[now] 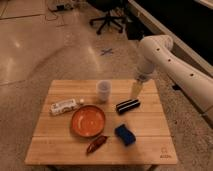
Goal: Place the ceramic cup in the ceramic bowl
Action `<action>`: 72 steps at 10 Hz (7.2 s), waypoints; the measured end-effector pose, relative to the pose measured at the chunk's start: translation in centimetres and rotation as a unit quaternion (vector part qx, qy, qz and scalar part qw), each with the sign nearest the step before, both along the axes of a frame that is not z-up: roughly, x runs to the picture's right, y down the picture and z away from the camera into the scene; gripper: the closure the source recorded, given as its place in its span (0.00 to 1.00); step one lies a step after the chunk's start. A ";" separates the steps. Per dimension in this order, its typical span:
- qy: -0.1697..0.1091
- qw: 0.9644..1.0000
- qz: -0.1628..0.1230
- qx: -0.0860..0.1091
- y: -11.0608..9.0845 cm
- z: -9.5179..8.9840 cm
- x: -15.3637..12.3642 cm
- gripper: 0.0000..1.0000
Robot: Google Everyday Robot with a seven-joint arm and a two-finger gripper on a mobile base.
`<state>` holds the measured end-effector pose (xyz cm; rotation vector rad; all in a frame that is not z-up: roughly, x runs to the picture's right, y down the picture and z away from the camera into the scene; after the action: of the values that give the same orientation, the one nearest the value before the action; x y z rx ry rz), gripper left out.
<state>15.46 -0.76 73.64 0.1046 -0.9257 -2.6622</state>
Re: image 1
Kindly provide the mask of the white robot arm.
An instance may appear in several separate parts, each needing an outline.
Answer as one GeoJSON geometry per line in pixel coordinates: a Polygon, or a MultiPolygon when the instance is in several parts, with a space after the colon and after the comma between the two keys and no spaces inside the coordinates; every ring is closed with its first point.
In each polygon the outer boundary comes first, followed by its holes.
{"type": "Polygon", "coordinates": [[[139,42],[140,57],[135,79],[139,85],[151,79],[155,67],[161,68],[200,108],[201,116],[213,129],[213,78],[172,53],[169,35],[146,36],[139,42]]]}

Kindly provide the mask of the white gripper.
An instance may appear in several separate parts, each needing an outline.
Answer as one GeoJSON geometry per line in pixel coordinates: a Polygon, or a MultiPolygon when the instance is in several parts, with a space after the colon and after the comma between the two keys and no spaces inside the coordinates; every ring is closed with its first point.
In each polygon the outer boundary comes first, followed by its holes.
{"type": "Polygon", "coordinates": [[[134,82],[131,89],[131,98],[136,99],[138,95],[140,94],[143,83],[147,82],[149,80],[149,77],[146,74],[137,74],[135,76],[135,79],[137,82],[134,82]]]}

